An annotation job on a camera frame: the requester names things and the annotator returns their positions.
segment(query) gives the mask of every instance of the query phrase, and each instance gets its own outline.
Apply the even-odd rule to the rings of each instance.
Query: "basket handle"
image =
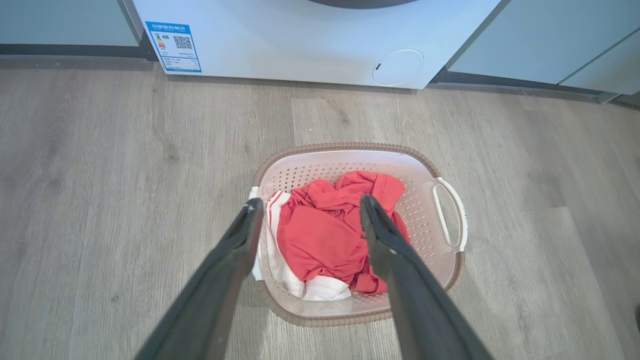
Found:
[[[436,192],[436,186],[441,185],[442,188],[449,194],[449,197],[453,201],[454,206],[456,207],[456,212],[458,213],[458,225],[460,226],[460,232],[458,235],[458,243],[453,245],[451,243],[451,239],[449,239],[449,230],[447,229],[447,223],[444,220],[444,215],[442,214],[442,207],[440,206],[440,200],[438,199],[438,193]],[[440,216],[440,222],[442,223],[442,229],[444,230],[445,237],[447,238],[447,243],[456,250],[456,252],[462,252],[465,250],[465,245],[467,244],[467,236],[468,236],[468,224],[467,224],[467,213],[465,212],[465,207],[462,204],[462,200],[460,200],[460,196],[456,190],[454,190],[453,186],[449,184],[445,179],[441,177],[436,177],[433,182],[433,196],[436,203],[436,209],[438,210],[438,216]]]

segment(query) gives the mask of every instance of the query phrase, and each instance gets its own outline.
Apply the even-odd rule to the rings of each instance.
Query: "gray cabinet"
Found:
[[[639,0],[511,0],[447,67],[558,84],[640,28]]]
[[[640,31],[631,34],[561,85],[627,95],[640,91]]]
[[[119,1],[5,0],[0,44],[138,46],[140,37]]]

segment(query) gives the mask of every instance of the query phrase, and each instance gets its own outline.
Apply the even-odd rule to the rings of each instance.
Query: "washing machine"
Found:
[[[134,0],[167,74],[424,88],[499,0]]]

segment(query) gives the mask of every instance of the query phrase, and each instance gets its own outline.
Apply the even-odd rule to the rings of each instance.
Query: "red shirt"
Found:
[[[280,210],[277,242],[293,273],[302,281],[334,277],[367,294],[387,291],[369,264],[360,225],[360,198],[371,194],[404,238],[409,235],[395,206],[404,193],[400,180],[383,174],[350,172],[335,183],[317,180],[295,189]]]

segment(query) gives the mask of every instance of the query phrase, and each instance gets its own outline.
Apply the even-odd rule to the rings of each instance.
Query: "laundry basket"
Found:
[[[251,197],[266,204],[279,190],[291,192],[318,179],[334,183],[356,170],[387,174],[404,183],[405,192],[396,204],[411,245],[443,288],[456,280],[467,242],[464,207],[451,185],[419,152],[399,145],[380,143],[328,143],[285,150],[267,159],[255,177]],[[456,242],[449,239],[436,188],[441,186],[455,205],[460,228]],[[353,292],[348,299],[311,302],[291,295],[276,282],[269,270],[263,223],[253,275],[267,305],[284,320],[296,325],[319,327],[371,322],[391,317],[386,293],[363,295]]]

